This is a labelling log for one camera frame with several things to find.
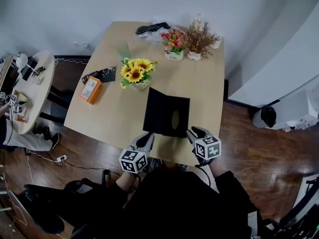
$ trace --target round table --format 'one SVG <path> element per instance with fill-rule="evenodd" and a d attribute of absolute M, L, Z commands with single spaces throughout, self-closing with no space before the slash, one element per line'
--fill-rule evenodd
<path fill-rule="evenodd" d="M 38 117 L 42 117 L 44 119 L 48 119 L 54 122 L 63 123 L 61 118 L 57 118 L 45 113 L 42 113 L 41 110 L 45 104 L 46 99 L 55 102 L 66 109 L 69 107 L 69 104 L 58 97 L 59 90 L 52 86 L 52 80 L 54 76 L 54 56 L 49 51 L 40 51 L 36 53 L 33 58 L 38 62 L 35 70 L 41 66 L 46 68 L 46 70 L 42 73 L 40 78 L 42 82 L 40 85 L 33 83 L 32 75 L 29 76 L 27 81 L 22 78 L 22 75 L 19 74 L 17 79 L 18 83 L 13 88 L 12 94 L 15 91 L 22 93 L 24 96 L 27 97 L 27 104 L 24 110 L 18 115 L 24 116 L 28 119 L 27 123 L 18 122 L 15 120 L 15 113 L 12 114 L 13 119 L 13 128 L 19 134 L 25 134 L 29 132 Z"/>

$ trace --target person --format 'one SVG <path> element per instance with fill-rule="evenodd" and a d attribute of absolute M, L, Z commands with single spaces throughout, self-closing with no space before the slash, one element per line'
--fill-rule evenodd
<path fill-rule="evenodd" d="M 103 197 L 94 197 L 98 207 L 91 206 L 90 211 L 98 209 L 100 215 L 85 213 L 86 221 L 76 224 L 71 239 L 112 235 L 251 238 L 248 214 L 256 211 L 259 222 L 261 216 L 249 195 L 220 156 L 209 161 L 197 158 L 199 165 L 207 164 L 211 170 L 219 193 L 195 173 L 163 169 L 162 161 L 154 159 L 153 171 L 140 182 L 128 202 L 137 178 L 131 172 L 124 172 Z"/>
<path fill-rule="evenodd" d="M 9 109 L 9 103 L 0 108 L 0 144 L 2 148 L 16 146 L 25 147 L 33 151 L 50 151 L 55 148 L 61 138 L 61 134 L 56 133 L 50 138 L 50 130 L 47 126 L 44 127 L 41 134 L 36 135 L 32 132 L 18 134 L 12 127 L 12 121 L 6 119 L 4 116 Z"/>

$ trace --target potted plant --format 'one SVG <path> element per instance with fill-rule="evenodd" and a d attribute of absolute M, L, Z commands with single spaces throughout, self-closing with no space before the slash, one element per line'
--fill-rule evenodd
<path fill-rule="evenodd" d="M 208 55 L 212 55 L 209 51 L 210 45 L 219 42 L 221 38 L 216 32 L 211 34 L 208 31 L 208 22 L 204 23 L 202 30 L 195 28 L 194 21 L 188 27 L 183 28 L 185 49 L 189 59 L 208 59 Z"/>
<path fill-rule="evenodd" d="M 124 58 L 122 61 L 124 66 L 121 69 L 120 76 L 123 78 L 121 86 L 123 89 L 126 85 L 130 85 L 133 89 L 142 91 L 152 80 L 149 75 L 151 71 L 155 71 L 155 64 L 158 63 L 156 60 L 152 63 L 148 59 L 129 59 Z"/>
<path fill-rule="evenodd" d="M 168 33 L 161 33 L 165 45 L 165 58 L 181 60 L 184 56 L 184 34 L 179 30 L 170 29 Z"/>

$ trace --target black bag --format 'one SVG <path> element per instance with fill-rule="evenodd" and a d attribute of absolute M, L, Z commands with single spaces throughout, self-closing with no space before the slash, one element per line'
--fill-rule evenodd
<path fill-rule="evenodd" d="M 153 24 L 153 25 L 150 25 L 150 26 L 140 26 L 136 30 L 135 34 L 143 34 L 146 31 L 155 32 L 155 31 L 159 30 L 161 27 L 163 27 L 165 29 L 170 29 L 170 26 L 166 22 L 162 22 L 162 23 L 157 23 L 157 24 Z"/>
<path fill-rule="evenodd" d="M 261 119 L 272 128 L 276 124 L 276 111 L 272 106 L 264 106 L 261 109 Z"/>

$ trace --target flower pot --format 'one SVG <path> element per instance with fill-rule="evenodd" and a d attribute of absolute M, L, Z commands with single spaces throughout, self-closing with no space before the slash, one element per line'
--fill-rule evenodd
<path fill-rule="evenodd" d="M 214 44 L 212 44 L 210 47 L 213 48 L 213 49 L 218 49 L 219 48 L 219 45 L 221 43 L 221 40 L 222 38 L 220 38 L 219 41 L 215 42 Z"/>
<path fill-rule="evenodd" d="M 175 52 L 171 52 L 165 49 L 164 51 L 165 58 L 170 59 L 170 60 L 182 60 L 184 56 L 184 51 L 182 50 L 179 55 L 177 55 Z"/>
<path fill-rule="evenodd" d="M 150 82 L 151 82 L 151 80 L 145 80 L 145 81 L 142 81 L 140 83 L 131 83 L 130 86 L 134 90 L 142 91 L 150 84 Z"/>
<path fill-rule="evenodd" d="M 193 51 L 189 51 L 187 57 L 196 61 L 201 60 L 201 55 Z"/>

